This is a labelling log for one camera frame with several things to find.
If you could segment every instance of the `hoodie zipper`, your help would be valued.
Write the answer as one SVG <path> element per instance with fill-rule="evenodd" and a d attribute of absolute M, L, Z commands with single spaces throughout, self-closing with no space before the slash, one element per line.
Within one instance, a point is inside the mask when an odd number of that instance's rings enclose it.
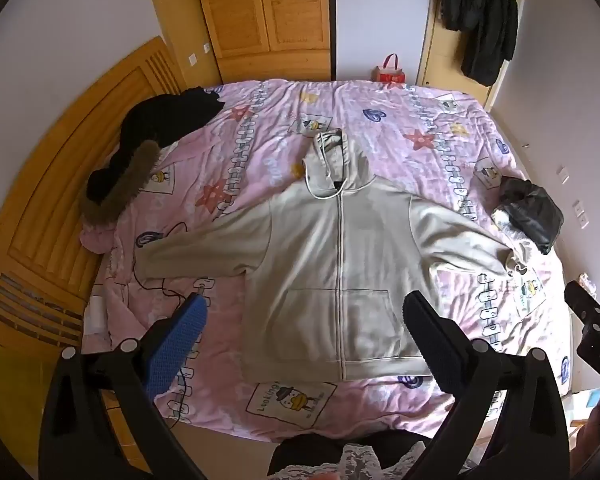
<path fill-rule="evenodd" d="M 344 320 L 342 313 L 342 266 L 344 261 L 344 214 L 342 210 L 342 195 L 338 200 L 338 261 L 336 263 L 336 344 L 338 345 L 338 361 L 340 362 L 340 380 L 346 376 L 344 356 Z"/>

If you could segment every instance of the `wooden door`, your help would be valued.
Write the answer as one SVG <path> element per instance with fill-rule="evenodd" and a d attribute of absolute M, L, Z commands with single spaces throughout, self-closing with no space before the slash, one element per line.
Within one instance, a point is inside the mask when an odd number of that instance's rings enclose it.
<path fill-rule="evenodd" d="M 262 0 L 200 0 L 216 57 L 269 51 Z"/>
<path fill-rule="evenodd" d="M 272 50 L 329 48 L 329 0 L 262 0 Z"/>

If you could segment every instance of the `white wall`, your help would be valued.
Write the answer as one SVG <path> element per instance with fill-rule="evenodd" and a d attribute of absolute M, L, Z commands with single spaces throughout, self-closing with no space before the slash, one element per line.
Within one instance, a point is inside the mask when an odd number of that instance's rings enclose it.
<path fill-rule="evenodd" d="M 593 0 L 526 0 L 493 115 L 526 158 L 531 180 L 564 213 L 558 248 L 566 279 L 587 272 L 600 302 L 600 9 Z M 564 185 L 562 166 L 571 175 Z M 584 230 L 572 209 L 577 200 L 589 217 Z M 596 382 L 590 368 L 576 367 L 576 389 L 578 375 Z"/>
<path fill-rule="evenodd" d="M 152 0 L 8 2 L 0 14 L 0 207 L 65 108 L 159 34 Z"/>
<path fill-rule="evenodd" d="M 336 0 L 336 79 L 368 80 L 395 52 L 415 83 L 428 15 L 429 0 Z"/>

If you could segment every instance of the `hanging coat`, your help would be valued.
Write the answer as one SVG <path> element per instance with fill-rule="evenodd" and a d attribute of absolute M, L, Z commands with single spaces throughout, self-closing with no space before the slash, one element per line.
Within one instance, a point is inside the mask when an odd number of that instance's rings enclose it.
<path fill-rule="evenodd" d="M 442 21 L 449 30 L 468 32 L 462 73 L 493 85 L 504 60 L 513 58 L 518 34 L 516 0 L 442 0 Z"/>

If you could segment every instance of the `hoodie drawstring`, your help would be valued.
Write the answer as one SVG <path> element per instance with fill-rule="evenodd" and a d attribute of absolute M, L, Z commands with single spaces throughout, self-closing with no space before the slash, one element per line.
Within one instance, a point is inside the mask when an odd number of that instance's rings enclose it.
<path fill-rule="evenodd" d="M 329 165 L 329 160 L 327 159 L 327 152 L 324 149 L 324 137 L 322 136 L 322 132 L 319 132 L 320 135 L 320 152 L 322 153 L 322 160 L 324 161 L 325 166 L 327 167 L 327 178 L 331 178 L 331 166 Z M 318 200 L 329 200 L 331 198 L 336 198 L 337 196 L 339 196 L 342 193 L 342 190 L 345 187 L 345 184 L 347 183 L 347 176 L 344 175 L 345 171 L 344 171 L 344 167 L 342 168 L 342 176 L 343 176 L 343 181 L 342 184 L 340 184 L 340 189 L 337 190 L 336 193 L 329 195 L 329 196 L 317 196 L 312 190 L 311 187 L 309 186 L 309 171 L 307 169 L 306 163 L 303 160 L 302 161 L 302 165 L 304 166 L 304 183 L 306 184 L 306 188 L 307 191 L 309 192 L 309 194 L 318 199 Z"/>

